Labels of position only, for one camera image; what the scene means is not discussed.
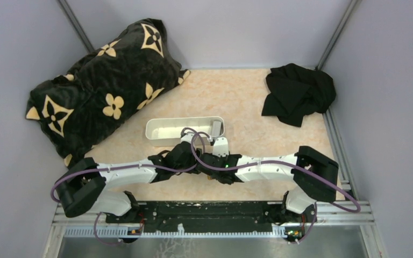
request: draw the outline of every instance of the black cloth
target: black cloth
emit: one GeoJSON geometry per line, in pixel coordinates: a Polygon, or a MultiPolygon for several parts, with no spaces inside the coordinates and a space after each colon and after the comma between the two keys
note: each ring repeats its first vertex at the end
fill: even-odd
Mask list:
{"type": "Polygon", "coordinates": [[[33,89],[26,118],[40,124],[68,166],[188,75],[168,51],[162,21],[140,20],[33,89]]]}
{"type": "Polygon", "coordinates": [[[333,79],[323,71],[293,63],[271,71],[262,116],[277,116],[285,124],[301,127],[303,116],[325,113],[336,97],[333,79]]]}

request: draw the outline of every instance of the white wall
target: white wall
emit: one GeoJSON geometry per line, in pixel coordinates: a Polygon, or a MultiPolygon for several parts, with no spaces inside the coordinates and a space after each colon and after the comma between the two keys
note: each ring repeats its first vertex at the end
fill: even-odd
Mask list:
{"type": "Polygon", "coordinates": [[[29,91],[85,55],[53,0],[0,1],[0,257],[41,257],[66,169],[37,123],[29,91]]]}
{"type": "Polygon", "coordinates": [[[315,66],[350,0],[71,0],[94,47],[143,18],[162,19],[188,68],[315,66]]]}
{"type": "Polygon", "coordinates": [[[389,256],[413,257],[413,1],[363,1],[325,71],[359,193],[389,256]]]}

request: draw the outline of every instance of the pillow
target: pillow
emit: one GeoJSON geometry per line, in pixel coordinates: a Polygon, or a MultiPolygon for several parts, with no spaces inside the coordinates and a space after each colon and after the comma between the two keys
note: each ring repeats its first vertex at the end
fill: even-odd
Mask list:
{"type": "Polygon", "coordinates": [[[131,24],[116,39],[83,57],[67,74],[30,93],[26,119],[37,120],[67,166],[111,135],[156,97],[180,85],[160,20],[131,24]]]}

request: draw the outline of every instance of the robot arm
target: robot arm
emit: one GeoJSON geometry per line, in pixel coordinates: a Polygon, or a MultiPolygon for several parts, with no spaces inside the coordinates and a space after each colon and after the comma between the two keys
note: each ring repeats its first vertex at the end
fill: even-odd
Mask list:
{"type": "Polygon", "coordinates": [[[282,204],[290,212],[300,214],[316,201],[332,202],[335,191],[306,176],[302,172],[274,161],[283,161],[300,167],[310,166],[309,170],[337,183],[338,164],[314,149],[302,146],[295,154],[278,157],[249,157],[229,154],[226,138],[218,138],[212,153],[196,155],[202,163],[197,163],[191,152],[190,141],[193,134],[181,138],[181,143],[167,152],[146,159],[124,164],[95,163],[86,158],[76,164],[60,180],[85,169],[98,172],[87,173],[65,180],[56,187],[56,192],[64,208],[66,217],[76,217],[86,212],[104,212],[116,217],[135,217],[139,211],[138,202],[129,192],[114,192],[112,188],[133,183],[155,183],[170,179],[180,169],[188,173],[205,173],[225,184],[248,182],[252,180],[284,180],[297,184],[284,197],[282,204]],[[224,168],[236,169],[221,171],[224,168]]]}

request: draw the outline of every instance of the crumpled black fabric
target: crumpled black fabric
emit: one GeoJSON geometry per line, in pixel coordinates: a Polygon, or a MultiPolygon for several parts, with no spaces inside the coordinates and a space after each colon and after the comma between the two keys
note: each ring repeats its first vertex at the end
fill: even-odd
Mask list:
{"type": "Polygon", "coordinates": [[[323,71],[293,63],[271,71],[262,116],[277,116],[285,124],[301,127],[303,116],[325,113],[336,97],[333,79],[323,71]]]}

